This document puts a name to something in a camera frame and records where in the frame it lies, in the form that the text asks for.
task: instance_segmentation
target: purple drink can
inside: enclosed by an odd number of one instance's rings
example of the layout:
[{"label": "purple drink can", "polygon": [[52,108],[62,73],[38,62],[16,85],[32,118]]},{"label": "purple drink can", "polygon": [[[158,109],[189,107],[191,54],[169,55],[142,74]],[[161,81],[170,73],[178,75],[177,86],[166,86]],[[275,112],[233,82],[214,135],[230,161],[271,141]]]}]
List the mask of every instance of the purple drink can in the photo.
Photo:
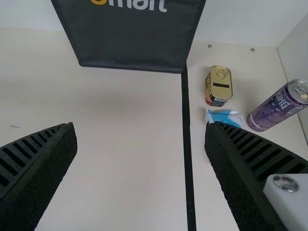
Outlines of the purple drink can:
[{"label": "purple drink can", "polygon": [[265,131],[308,107],[308,83],[292,80],[265,100],[247,117],[249,127]]}]

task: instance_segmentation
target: black fabric bag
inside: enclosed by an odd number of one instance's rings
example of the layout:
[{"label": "black fabric bag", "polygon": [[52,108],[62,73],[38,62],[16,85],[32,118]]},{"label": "black fabric bag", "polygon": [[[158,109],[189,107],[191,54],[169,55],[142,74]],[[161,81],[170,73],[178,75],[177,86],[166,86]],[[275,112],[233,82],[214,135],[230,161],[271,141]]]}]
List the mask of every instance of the black fabric bag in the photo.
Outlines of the black fabric bag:
[{"label": "black fabric bag", "polygon": [[51,0],[81,66],[181,73],[205,0]]}]

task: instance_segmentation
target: can pull tab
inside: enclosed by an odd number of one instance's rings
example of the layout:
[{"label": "can pull tab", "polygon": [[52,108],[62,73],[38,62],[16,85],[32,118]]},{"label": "can pull tab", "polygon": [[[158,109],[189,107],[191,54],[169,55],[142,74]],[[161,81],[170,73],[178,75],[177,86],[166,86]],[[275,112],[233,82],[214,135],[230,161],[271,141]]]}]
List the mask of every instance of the can pull tab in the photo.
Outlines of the can pull tab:
[{"label": "can pull tab", "polygon": [[295,87],[294,90],[300,95],[300,97],[301,97],[303,100],[308,99],[308,93],[305,92],[305,90],[302,89],[301,87]]},{"label": "can pull tab", "polygon": [[217,72],[217,76],[219,78],[221,78],[221,79],[224,79],[226,77],[226,75],[227,75],[227,70],[226,69]]}]

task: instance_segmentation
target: blue wrapper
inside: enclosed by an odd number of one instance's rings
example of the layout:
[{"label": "blue wrapper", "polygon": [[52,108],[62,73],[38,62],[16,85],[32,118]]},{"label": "blue wrapper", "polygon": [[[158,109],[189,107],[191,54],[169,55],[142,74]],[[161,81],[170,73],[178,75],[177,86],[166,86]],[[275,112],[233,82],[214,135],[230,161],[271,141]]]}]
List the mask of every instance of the blue wrapper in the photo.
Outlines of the blue wrapper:
[{"label": "blue wrapper", "polygon": [[242,128],[244,117],[236,111],[225,110],[225,111],[212,112],[211,110],[206,109],[205,122],[214,123],[216,121],[220,121],[238,128]]}]

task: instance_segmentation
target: can lid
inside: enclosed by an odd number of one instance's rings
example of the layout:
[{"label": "can lid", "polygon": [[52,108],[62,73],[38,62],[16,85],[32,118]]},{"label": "can lid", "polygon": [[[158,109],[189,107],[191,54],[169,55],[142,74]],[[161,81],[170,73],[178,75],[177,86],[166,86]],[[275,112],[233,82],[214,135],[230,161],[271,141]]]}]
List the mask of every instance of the can lid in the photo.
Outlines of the can lid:
[{"label": "can lid", "polygon": [[300,103],[308,103],[308,83],[303,80],[292,80],[288,85],[291,96]]},{"label": "can lid", "polygon": [[214,97],[228,100],[232,97],[231,71],[223,66],[211,68],[211,93]]}]

